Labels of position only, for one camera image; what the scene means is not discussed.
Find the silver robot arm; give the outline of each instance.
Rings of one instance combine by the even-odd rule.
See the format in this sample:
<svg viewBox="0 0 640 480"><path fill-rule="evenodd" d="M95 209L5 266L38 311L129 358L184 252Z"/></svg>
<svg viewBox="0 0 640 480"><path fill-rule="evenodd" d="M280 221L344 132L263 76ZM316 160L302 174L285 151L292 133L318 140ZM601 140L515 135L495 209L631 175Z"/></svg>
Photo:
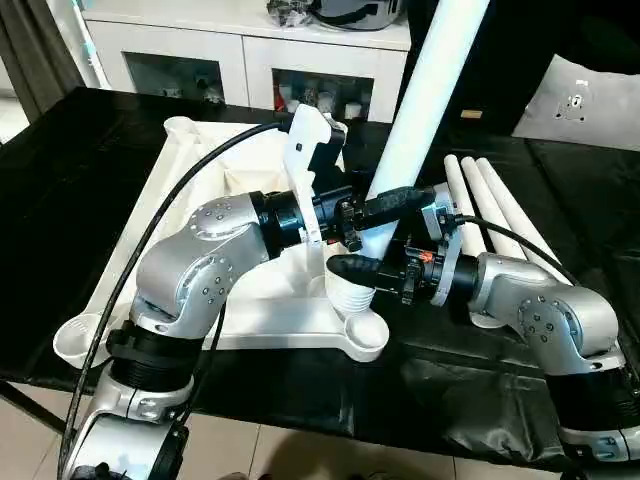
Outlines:
<svg viewBox="0 0 640 480"><path fill-rule="evenodd" d="M176 478L188 437L181 415L192 401L193 372L233 285L310 231L331 240L349 225L336 205L351 197L351 189L334 185L341 181L335 163L344 126L301 106L287 131L284 162L294 191L208 202L142 258L129 320L108 338L113 361L66 457L64 480ZM308 181L307 169L315 174L313 184L299 185ZM313 199L301 197L315 190L320 194Z"/></svg>
<svg viewBox="0 0 640 480"><path fill-rule="evenodd" d="M638 392L606 299L560 284L530 262L484 253L469 309L504 320L527 342L545 373L570 456L587 464L640 459Z"/></svg>
<svg viewBox="0 0 640 480"><path fill-rule="evenodd" d="M269 260L249 194L209 202L140 263L130 322L104 369L64 478L96 466L132 480L172 478L187 440L174 422L194 385L202 341L234 283Z"/></svg>
<svg viewBox="0 0 640 480"><path fill-rule="evenodd" d="M460 255L451 200L439 186L433 190L420 211L438 251L406 246L401 268L336 255L327 261L329 270L406 304L427 292L432 304L442 305L454 293L469 302L472 314L509 325L545 373L567 454L586 465L640 460L640 390L618 344L609 302L587 288L560 284L528 261Z"/></svg>

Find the black table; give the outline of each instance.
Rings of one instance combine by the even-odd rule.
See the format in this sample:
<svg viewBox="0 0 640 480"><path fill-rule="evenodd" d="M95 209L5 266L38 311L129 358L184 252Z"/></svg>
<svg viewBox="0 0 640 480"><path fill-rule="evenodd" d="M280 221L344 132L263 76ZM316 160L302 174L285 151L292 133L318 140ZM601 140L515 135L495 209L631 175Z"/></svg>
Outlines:
<svg viewBox="0 0 640 480"><path fill-rule="evenodd" d="M247 123L276 116L78 89L0 148L8 287L0 378L73 388L76 371L55 356L53 334L86 305L162 148L162 124L176 115ZM352 125L347 167L375 165L388 131L388 125ZM444 181L447 153L489 158L565 266L611 300L625 328L623 343L638 351L640 154L447 131L437 136L419 184ZM197 410L565 468L543 376L512 332L473 327L464 305L408 308L377 295L373 308L391 331L375 362L357 364L333 350L220 352Z"/></svg>

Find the white pvc pipe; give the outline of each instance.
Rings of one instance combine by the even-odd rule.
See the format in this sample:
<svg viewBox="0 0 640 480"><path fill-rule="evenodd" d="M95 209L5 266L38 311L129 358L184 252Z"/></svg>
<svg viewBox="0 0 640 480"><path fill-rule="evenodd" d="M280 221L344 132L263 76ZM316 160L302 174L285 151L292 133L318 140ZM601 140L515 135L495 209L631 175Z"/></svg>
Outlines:
<svg viewBox="0 0 640 480"><path fill-rule="evenodd" d="M487 183L489 190L491 190L493 198L495 198L496 202L498 203L502 214L509 223L511 230L529 240L535 246L542 249L546 254L553 257L553 259L558 260L551 248L549 248L547 242L545 242L544 238L542 238L542 235L540 235L540 232L538 232L535 225L531 222L525 211L522 209L520 204L518 204L516 199L513 198L513 195L504 184L500 176L493 169L489 161L486 158L479 158L476 161L476 165L478 166L478 170L480 170L480 174ZM555 268L545 262L542 258L525 247L523 247L523 249L529 261L540 265L542 268L556 277L559 282L571 285L571 282L564 275L562 275Z"/></svg>
<svg viewBox="0 0 640 480"><path fill-rule="evenodd" d="M482 218L501 227L511 229L473 158L465 157L462 159L462 170L467 177L471 193L478 205ZM520 245L510 238L491 230L489 230L489 236L497 254L521 258L522 260L527 259Z"/></svg>
<svg viewBox="0 0 640 480"><path fill-rule="evenodd" d="M415 184L490 0L440 0L367 198ZM362 233L382 258L397 222Z"/></svg>
<svg viewBox="0 0 640 480"><path fill-rule="evenodd" d="M458 165L458 158L455 155L444 157L444 169L447 173L447 183L451 198L456 204L458 213L462 215L475 215L476 212L471 204L467 186L464 184L464 177ZM473 223L465 223L460 226L462 235L462 253L477 257L482 252L487 251L487 247L482 239L480 228Z"/></svg>

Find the glass cabinet door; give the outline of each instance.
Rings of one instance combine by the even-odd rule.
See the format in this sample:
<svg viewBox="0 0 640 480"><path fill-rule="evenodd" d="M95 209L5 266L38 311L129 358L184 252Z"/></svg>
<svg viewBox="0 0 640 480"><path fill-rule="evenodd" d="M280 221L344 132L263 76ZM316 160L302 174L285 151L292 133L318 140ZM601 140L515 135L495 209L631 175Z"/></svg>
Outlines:
<svg viewBox="0 0 640 480"><path fill-rule="evenodd" d="M331 113L337 120L367 118L372 78L301 72L274 68L273 105L276 111L295 112L300 103Z"/></svg>
<svg viewBox="0 0 640 480"><path fill-rule="evenodd" d="M294 111L299 103L336 119L391 122L406 52L245 37L249 103Z"/></svg>
<svg viewBox="0 0 640 480"><path fill-rule="evenodd" d="M240 35L88 21L114 90L248 107Z"/></svg>
<svg viewBox="0 0 640 480"><path fill-rule="evenodd" d="M123 52L138 93L224 103L220 62Z"/></svg>

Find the tile floor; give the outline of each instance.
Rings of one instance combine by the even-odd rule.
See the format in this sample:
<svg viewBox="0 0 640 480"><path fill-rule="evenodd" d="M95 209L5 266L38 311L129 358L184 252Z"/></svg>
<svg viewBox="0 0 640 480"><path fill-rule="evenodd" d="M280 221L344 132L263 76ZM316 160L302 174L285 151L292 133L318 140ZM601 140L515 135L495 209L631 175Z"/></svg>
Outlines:
<svg viewBox="0 0 640 480"><path fill-rule="evenodd" d="M0 97L0 141L7 143L29 126L17 98Z"/></svg>
<svg viewBox="0 0 640 480"><path fill-rule="evenodd" d="M64 417L71 395L16 385L42 405ZM88 405L84 398L81 409ZM59 437L48 428L0 401L0 424L12 432L0 441L0 478L55 478ZM354 473L385 471L397 480L552 480L559 475L499 467L399 448L362 443L315 433L194 415L181 480L216 480L244 472L251 480L263 473L274 480L347 480Z"/></svg>

